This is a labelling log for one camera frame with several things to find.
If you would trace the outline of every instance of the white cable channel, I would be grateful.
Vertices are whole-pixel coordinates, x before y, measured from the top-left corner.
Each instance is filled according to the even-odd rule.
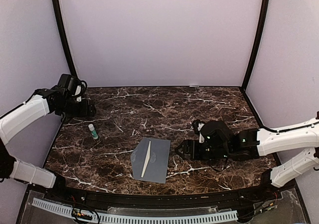
[[[34,207],[46,210],[48,212],[63,216],[66,218],[73,218],[71,216],[72,206],[67,204],[58,204],[50,202],[49,200],[33,198],[32,205]],[[82,211],[86,215],[92,216],[90,212]],[[215,213],[208,215],[189,216],[189,217],[131,217],[112,215],[107,213],[99,213],[100,224],[215,224],[236,221],[237,211],[229,211],[224,213]],[[96,214],[93,215],[91,223],[97,223]]]

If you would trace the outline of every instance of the white arm casing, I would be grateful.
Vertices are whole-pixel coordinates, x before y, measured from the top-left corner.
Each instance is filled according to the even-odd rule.
[[[35,95],[27,103],[0,119],[0,138],[6,145],[21,130],[50,113],[48,103]]]
[[[10,177],[45,188],[53,188],[56,179],[55,175],[48,170],[36,167],[31,163],[23,162],[17,158]]]
[[[272,185],[279,188],[288,181],[319,165],[319,158],[314,157],[314,148],[306,148],[279,167],[273,168],[270,174]]]
[[[303,123],[274,130],[296,128],[316,122],[318,119],[312,118]],[[260,156],[295,148],[319,147],[319,124],[282,133],[274,133],[261,128],[257,132],[257,140],[260,142],[257,145]]]
[[[47,100],[35,95],[27,103],[4,116],[0,119],[0,138],[4,145],[29,124],[49,113]],[[56,179],[53,173],[17,158],[10,177],[46,188],[52,188]]]

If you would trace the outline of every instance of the glue stick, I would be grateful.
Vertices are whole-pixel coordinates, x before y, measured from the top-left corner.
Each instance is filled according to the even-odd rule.
[[[98,134],[96,133],[96,130],[95,130],[93,124],[89,124],[89,129],[90,129],[90,131],[91,131],[92,137],[93,137],[94,139],[98,139],[99,137],[98,137]]]

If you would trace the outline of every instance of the wire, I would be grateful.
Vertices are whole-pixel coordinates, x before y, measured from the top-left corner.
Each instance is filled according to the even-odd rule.
[[[81,81],[81,91],[79,94],[72,96],[73,98],[78,98],[86,92],[86,89],[88,88],[88,83],[86,81]]]
[[[68,116],[65,112],[62,113],[61,123],[66,124],[73,119],[73,116]]]
[[[73,208],[73,209],[72,209],[72,213],[74,213],[74,218],[76,219],[76,221],[74,221],[74,220],[73,220],[73,221],[76,222],[76,223],[78,223],[78,224],[89,224],[89,223],[91,223],[92,220],[93,220],[93,217],[82,213],[82,208],[80,208],[78,212],[75,211],[75,209]],[[86,221],[79,220],[79,217],[82,218],[82,219],[84,219],[84,217],[90,217],[91,219],[89,220],[89,222],[86,222]]]
[[[214,168],[211,164],[210,164],[209,166],[210,166],[215,172],[222,172],[222,171],[224,171],[224,170],[226,169],[227,163],[228,163],[228,157],[225,159],[225,163],[224,163],[224,166],[223,166],[222,170],[218,170],[218,169]]]
[[[5,116],[7,116],[8,114],[10,114],[11,112],[15,111],[17,108],[25,105],[25,103],[28,103],[29,100],[31,100],[31,98],[35,95],[35,92],[33,92],[33,94],[29,97],[29,99],[27,99],[25,102],[23,102],[22,104],[18,105],[17,107],[13,108],[12,110],[10,110],[9,112],[5,113],[4,115],[2,115],[0,117],[0,119],[4,118]]]
[[[74,207],[75,207],[76,204],[85,207],[90,213],[92,213],[92,214],[95,213],[95,215],[96,215],[96,217],[97,217],[97,219],[98,219],[97,224],[100,224],[101,219],[100,219],[99,214],[96,212],[96,210],[95,210],[94,208],[92,208],[92,207],[89,207],[89,206],[85,205],[85,204],[77,203],[77,202],[75,201],[74,196],[70,196],[70,197],[72,198],[72,201],[68,201],[68,200],[65,200],[65,199],[63,199],[63,198],[60,198],[60,197],[54,195],[53,193],[50,193],[50,195],[52,195],[52,196],[54,196],[54,197],[56,197],[56,198],[58,198],[58,199],[60,199],[60,200],[62,200],[62,201],[64,201],[64,202],[66,202],[66,203],[72,203],[72,204],[73,204],[72,211],[74,210]],[[90,222],[80,221],[80,222],[78,222],[78,223],[88,224],[88,223],[90,223]]]
[[[260,198],[260,199],[256,199],[256,200],[253,200],[253,199],[249,199],[249,198],[246,198],[246,197],[243,197],[241,196],[240,199],[246,199],[246,200],[249,200],[251,202],[254,202],[254,203],[259,203],[259,202],[263,202],[265,199],[264,198]]]
[[[259,208],[261,208],[267,201],[269,201],[269,198],[268,198],[268,199],[266,199],[262,204],[260,204],[259,206],[257,206],[253,211],[251,211],[251,212],[249,212],[249,213],[247,213],[247,214],[245,214],[245,215],[243,215],[243,216],[241,216],[241,217],[238,217],[238,218],[239,218],[239,219],[251,219],[251,218],[253,218],[253,217],[255,217],[255,216],[257,216],[257,215],[263,213],[265,210],[266,210],[266,211],[269,211],[269,210],[273,209],[274,207],[272,207],[272,206],[274,206],[274,203],[275,203],[275,202],[277,201],[277,199],[278,199],[278,194],[277,194],[276,192],[273,192],[273,194],[274,194],[274,196],[276,197],[276,199],[275,199],[274,202],[272,202],[272,203],[268,204],[266,207],[260,209],[260,211],[257,212],[256,214],[253,214],[252,216],[249,216],[250,214],[252,214],[252,213],[254,213],[255,211],[257,211]]]
[[[295,128],[286,128],[286,129],[282,129],[282,130],[274,130],[271,128],[268,128],[266,126],[261,126],[261,128],[264,128],[265,130],[272,132],[272,133],[284,133],[284,132],[288,132],[288,131],[293,131],[293,130],[297,130],[297,129],[301,129],[301,128],[308,128],[311,127],[312,125],[317,125],[319,124],[319,121],[316,123],[311,123],[311,124],[307,124],[307,125],[303,125],[303,126],[299,126],[299,127],[295,127]]]

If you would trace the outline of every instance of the black cable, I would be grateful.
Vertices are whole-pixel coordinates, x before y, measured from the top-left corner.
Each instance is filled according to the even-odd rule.
[[[252,218],[254,218],[255,216],[258,216],[261,213],[268,212],[268,211],[272,210],[273,208],[276,208],[276,206],[274,206],[274,203],[270,203],[268,206],[261,208],[256,214],[254,214],[252,216]]]
[[[238,217],[239,219],[250,219],[250,218],[253,218],[254,216],[250,216],[250,217],[247,217],[248,215],[250,215],[251,213],[254,213],[256,210],[258,210],[260,207],[263,206],[263,204],[266,203],[267,200],[265,200],[262,204],[260,204],[258,207],[256,207],[254,210],[252,210],[251,212],[241,216],[241,217]]]
[[[18,105],[17,107],[13,108],[12,110],[10,110],[9,112],[5,113],[4,115],[2,115],[0,117],[0,119],[4,118],[5,116],[7,116],[8,114],[10,114],[11,112],[15,111],[17,108],[23,106],[25,103],[29,102],[29,100],[31,100],[31,98],[34,96],[35,92],[33,92],[33,94],[29,97],[29,99],[27,99],[24,103]]]
[[[58,199],[60,199],[60,200],[62,200],[62,201],[64,201],[64,202],[66,202],[66,203],[72,203],[73,209],[74,209],[74,206],[75,206],[76,204],[78,204],[78,205],[80,205],[80,206],[84,206],[85,208],[88,209],[89,212],[92,211],[92,212],[94,212],[94,213],[96,214],[96,217],[98,218],[97,224],[100,224],[100,221],[101,221],[100,216],[98,215],[98,213],[96,212],[96,210],[95,210],[94,208],[89,207],[89,206],[87,206],[87,205],[85,205],[85,204],[82,204],[82,203],[77,203],[77,202],[75,202],[75,201],[65,200],[65,199],[63,199],[63,198],[60,198],[60,197],[54,195],[53,193],[50,193],[50,195],[52,195],[52,196],[54,196],[54,197],[56,197],[56,198],[58,198]]]
[[[62,113],[61,123],[66,124],[73,119],[73,116],[68,116],[65,112]]]
[[[96,212],[95,210],[91,211],[91,210],[88,209],[88,211],[89,211],[92,215],[95,213],[95,214],[98,216],[98,214],[97,214],[97,212]],[[79,209],[79,212],[78,212],[78,213],[82,215],[82,208]],[[76,222],[79,223],[79,224],[89,224],[89,223],[92,221],[92,219],[93,219],[93,216],[92,216],[92,218],[89,220],[89,222],[86,222],[86,221],[83,221],[83,220],[79,220],[79,218],[78,218],[77,215],[74,215],[74,217],[75,217],[75,219],[76,219]]]
[[[245,197],[240,197],[240,199],[246,199],[246,200],[251,201],[251,202],[253,202],[253,203],[258,203],[258,202],[262,202],[262,201],[263,201],[263,199],[252,200],[252,199],[245,198]]]
[[[227,162],[228,162],[228,157],[225,159],[225,163],[224,163],[224,166],[223,166],[223,169],[222,170],[218,170],[218,169],[216,169],[216,168],[214,168],[212,165],[209,165],[211,168],[212,168],[212,170],[214,170],[215,172],[222,172],[222,171],[224,171],[225,169],[226,169],[226,167],[227,167]]]
[[[86,89],[88,88],[88,83],[86,81],[81,81],[81,91],[79,94],[72,96],[73,98],[78,98],[86,92]]]
[[[268,128],[264,125],[261,128],[264,128],[265,130],[272,132],[272,133],[284,133],[284,132],[297,130],[297,129],[301,129],[301,128],[308,128],[308,127],[311,127],[312,125],[317,125],[317,124],[319,124],[319,121],[316,123],[311,123],[311,124],[307,124],[307,125],[303,125],[303,126],[299,126],[299,127],[295,127],[295,128],[286,128],[286,129],[282,129],[282,130],[274,130],[274,129]]]
[[[272,202],[272,204],[274,204],[274,203],[277,201],[277,199],[278,199],[277,193],[274,192],[274,194],[275,194],[276,199],[275,199],[275,201]],[[247,214],[245,214],[245,215],[243,215],[243,216],[241,216],[241,217],[238,217],[238,218],[239,218],[239,219],[251,219],[251,218],[253,218],[253,217],[255,217],[255,216],[257,216],[257,215],[263,213],[263,212],[258,212],[258,213],[256,213],[256,214],[253,214],[252,216],[249,216],[250,214],[252,214],[252,213],[254,213],[255,211],[257,211],[260,207],[262,207],[267,201],[270,201],[270,200],[271,200],[270,198],[266,198],[266,199],[264,200],[264,202],[263,202],[262,204],[260,204],[258,207],[256,207],[253,211],[251,211],[251,212],[249,212],[249,213],[247,213]],[[262,208],[262,210],[266,210],[267,208],[270,207],[270,205],[271,205],[271,204],[269,204],[268,206]]]

